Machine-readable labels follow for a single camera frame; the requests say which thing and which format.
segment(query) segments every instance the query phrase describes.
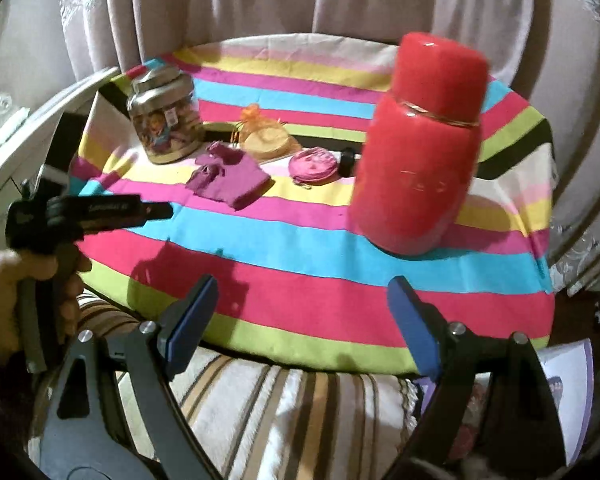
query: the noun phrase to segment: gold band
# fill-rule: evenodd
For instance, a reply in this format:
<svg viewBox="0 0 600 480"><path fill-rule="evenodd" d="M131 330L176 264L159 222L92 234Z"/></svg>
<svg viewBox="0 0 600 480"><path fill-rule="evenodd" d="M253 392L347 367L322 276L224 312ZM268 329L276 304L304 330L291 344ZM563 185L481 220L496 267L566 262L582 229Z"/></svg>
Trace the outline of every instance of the gold band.
<svg viewBox="0 0 600 480"><path fill-rule="evenodd" d="M449 126L458 126L459 128L475 128L476 126L478 126L480 124L480 121L468 122L468 121L454 121L453 119L447 119L446 117L437 115L433 112L429 112L429 110L425 110L424 108L422 108L418 105L415 105L415 104L405 101L403 99L398 99L395 95L394 95L394 99L399 105L406 106L407 108L413 110L418 115L423 115L423 116L425 116L429 119L433 119L434 121L437 121L439 123L448 124Z"/></svg>

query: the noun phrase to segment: metal screw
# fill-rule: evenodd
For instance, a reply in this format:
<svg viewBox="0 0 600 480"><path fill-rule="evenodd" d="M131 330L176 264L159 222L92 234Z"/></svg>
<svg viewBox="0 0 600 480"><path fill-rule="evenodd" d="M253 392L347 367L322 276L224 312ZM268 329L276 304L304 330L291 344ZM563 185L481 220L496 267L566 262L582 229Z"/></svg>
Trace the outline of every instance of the metal screw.
<svg viewBox="0 0 600 480"><path fill-rule="evenodd" d="M82 332L80 332L78 334L78 341L80 341L81 343L86 343L92 337L93 337L93 332L91 330L89 330L89 329L83 330Z"/></svg>
<svg viewBox="0 0 600 480"><path fill-rule="evenodd" d="M466 326L459 321L454 321L449 324L449 332L453 335L462 335L466 332Z"/></svg>
<svg viewBox="0 0 600 480"><path fill-rule="evenodd" d="M519 345L526 345L529 342L529 338L522 332L514 332L513 341Z"/></svg>
<svg viewBox="0 0 600 480"><path fill-rule="evenodd" d="M140 332L143 334L151 334L155 332L155 329L158 328L155 321L143 321L140 324Z"/></svg>

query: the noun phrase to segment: purple cloth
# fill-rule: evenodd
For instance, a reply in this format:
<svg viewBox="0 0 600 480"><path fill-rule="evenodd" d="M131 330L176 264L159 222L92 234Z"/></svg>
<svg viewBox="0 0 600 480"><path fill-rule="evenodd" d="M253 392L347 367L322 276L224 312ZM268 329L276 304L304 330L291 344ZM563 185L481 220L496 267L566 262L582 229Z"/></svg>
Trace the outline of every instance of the purple cloth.
<svg viewBox="0 0 600 480"><path fill-rule="evenodd" d="M211 144L196 158L196 164L200 164L200 168L191 175L187 189L234 209L248 205L269 180L269 175L247 153L220 142Z"/></svg>

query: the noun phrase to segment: metal jar lid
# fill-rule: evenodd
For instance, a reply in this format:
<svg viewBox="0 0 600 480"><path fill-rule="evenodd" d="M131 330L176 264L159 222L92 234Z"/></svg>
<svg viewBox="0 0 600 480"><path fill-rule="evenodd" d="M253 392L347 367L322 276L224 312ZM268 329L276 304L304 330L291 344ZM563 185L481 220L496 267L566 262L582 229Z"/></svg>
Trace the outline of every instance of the metal jar lid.
<svg viewBox="0 0 600 480"><path fill-rule="evenodd" d="M126 103L131 115L149 114L193 92L193 79L173 65L149 70L132 81L134 95Z"/></svg>

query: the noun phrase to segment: orange organza bag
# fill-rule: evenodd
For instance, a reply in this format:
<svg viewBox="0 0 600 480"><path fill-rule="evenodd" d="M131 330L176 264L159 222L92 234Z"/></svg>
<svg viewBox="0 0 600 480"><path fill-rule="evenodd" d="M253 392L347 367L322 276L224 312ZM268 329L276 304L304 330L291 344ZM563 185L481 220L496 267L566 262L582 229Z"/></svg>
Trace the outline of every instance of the orange organza bag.
<svg viewBox="0 0 600 480"><path fill-rule="evenodd" d="M242 110L232 137L232 142L237 141L245 152L260 163L302 150L300 143L289 135L280 121L264 116L255 103Z"/></svg>

